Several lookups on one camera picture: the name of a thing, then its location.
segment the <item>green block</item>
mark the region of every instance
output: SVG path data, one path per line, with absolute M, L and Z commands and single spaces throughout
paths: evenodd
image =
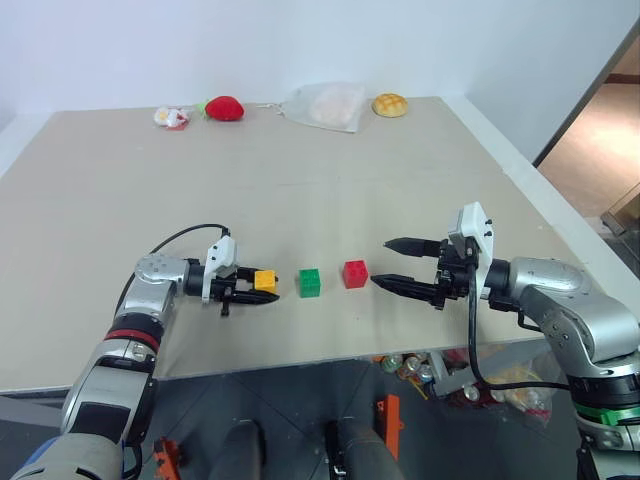
M 300 296 L 302 298 L 320 296 L 320 272 L 317 268 L 300 270 Z

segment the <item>soda can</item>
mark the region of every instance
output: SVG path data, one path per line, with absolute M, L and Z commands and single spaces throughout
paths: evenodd
M 380 362 L 382 370 L 393 373 L 402 366 L 402 355 L 387 355 Z
M 417 352 L 413 354 L 418 360 L 420 360 L 420 363 L 424 362 L 427 360 L 427 358 L 429 358 L 429 354 L 427 352 Z
M 480 390 L 478 390 L 478 387 L 475 385 L 465 385 L 462 388 L 462 392 L 464 393 L 465 398 L 472 403 L 480 400 Z
M 402 365 L 396 373 L 402 380 L 406 380 L 407 378 L 415 375 L 418 372 L 418 368 L 420 368 L 420 360 L 416 357 L 409 357 L 404 361 L 404 365 Z
M 490 394 L 491 398 L 493 398 L 497 403 L 504 403 L 507 401 L 507 396 L 504 393 L 504 390 L 491 390 Z
M 416 372 L 416 379 L 420 383 L 429 383 L 433 380 L 433 371 L 429 365 L 420 365 Z

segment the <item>red block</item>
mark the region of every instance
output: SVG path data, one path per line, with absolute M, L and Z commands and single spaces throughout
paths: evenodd
M 369 272 L 367 272 L 367 266 L 365 265 L 364 260 L 344 262 L 342 278 L 344 279 L 344 285 L 347 288 L 364 287 L 364 284 L 367 283 L 367 278 L 369 278 Z

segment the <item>black cable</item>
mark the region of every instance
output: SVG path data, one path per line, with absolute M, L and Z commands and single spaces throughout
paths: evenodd
M 140 473 L 142 473 L 142 447 L 138 443 L 136 445 L 131 445 L 131 450 L 133 451 L 136 463 L 133 467 L 122 474 L 122 478 L 124 480 L 137 480 Z
M 478 314 L 478 298 L 476 296 L 476 269 L 475 266 L 469 266 L 469 365 L 473 375 L 481 386 L 490 390 L 512 390 L 514 388 L 526 387 L 544 387 L 557 388 L 560 390 L 569 390 L 569 385 L 555 382 L 516 382 L 516 383 L 489 383 L 480 373 L 478 367 L 478 355 L 476 352 L 476 331 L 477 331 L 477 314 Z
M 524 312 L 522 310 L 518 311 L 518 326 L 520 328 L 524 328 L 525 330 L 542 333 L 542 330 L 540 330 L 540 328 L 536 327 L 535 325 L 527 325 L 526 323 L 524 323 Z
M 200 230 L 201 228 L 219 228 L 219 229 L 222 230 L 222 236 L 223 237 L 225 235 L 231 235 L 231 231 L 229 230 L 229 228 L 225 227 L 224 225 L 220 225 L 219 223 L 201 223 L 200 225 L 192 225 L 191 227 L 187 227 L 184 230 L 180 230 L 179 232 L 174 233 L 169 238 L 167 238 L 166 240 L 164 240 L 161 243 L 159 243 L 158 245 L 156 245 L 156 247 L 153 250 L 151 250 L 149 252 L 149 254 L 158 253 L 158 251 L 162 247 L 164 247 L 168 243 L 173 242 L 176 238 L 181 237 L 185 233 L 189 233 L 189 232 L 192 232 L 194 230 Z M 129 287 L 131 286 L 131 282 L 133 282 L 134 278 L 135 278 L 135 274 L 132 273 L 131 276 L 129 277 L 129 279 L 127 280 L 127 283 L 124 284 L 124 288 L 122 289 L 122 292 L 120 292 L 120 297 L 118 298 L 118 303 L 116 303 L 116 312 L 120 308 L 120 305 L 122 304 L 122 301 L 124 300 L 124 296 L 127 294 L 127 290 L 129 290 Z

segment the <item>orange object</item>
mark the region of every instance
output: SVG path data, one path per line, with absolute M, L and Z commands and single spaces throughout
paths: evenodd
M 397 395 L 387 395 L 384 400 L 376 404 L 378 417 L 381 420 L 382 438 L 393 458 L 398 460 L 400 446 L 400 430 L 404 423 L 400 420 L 400 398 Z
M 180 473 L 178 472 L 180 449 L 176 442 L 160 437 L 160 440 L 153 442 L 153 458 L 158 464 L 154 478 L 180 480 Z

